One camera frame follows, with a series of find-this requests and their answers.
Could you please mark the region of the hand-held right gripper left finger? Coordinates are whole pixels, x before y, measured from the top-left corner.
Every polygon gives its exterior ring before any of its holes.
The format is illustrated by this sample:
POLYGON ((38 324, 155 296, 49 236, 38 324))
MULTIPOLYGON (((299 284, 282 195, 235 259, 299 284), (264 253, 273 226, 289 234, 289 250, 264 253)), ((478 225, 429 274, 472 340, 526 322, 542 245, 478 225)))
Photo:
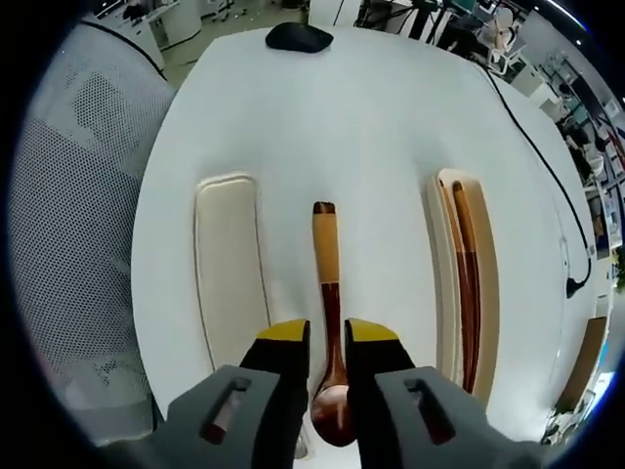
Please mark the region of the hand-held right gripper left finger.
POLYGON ((239 365, 224 365, 171 402, 177 468, 290 468, 308 404, 310 323, 257 334, 239 365))

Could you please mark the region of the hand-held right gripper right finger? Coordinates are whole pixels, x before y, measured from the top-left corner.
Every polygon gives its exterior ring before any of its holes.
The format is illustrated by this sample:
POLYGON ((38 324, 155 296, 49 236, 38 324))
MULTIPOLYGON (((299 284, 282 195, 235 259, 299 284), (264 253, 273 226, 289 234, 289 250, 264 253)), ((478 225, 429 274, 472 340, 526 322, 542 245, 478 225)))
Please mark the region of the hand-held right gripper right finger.
POLYGON ((387 327, 345 322, 348 404, 364 468, 489 468, 492 437, 471 395, 416 366, 387 327))

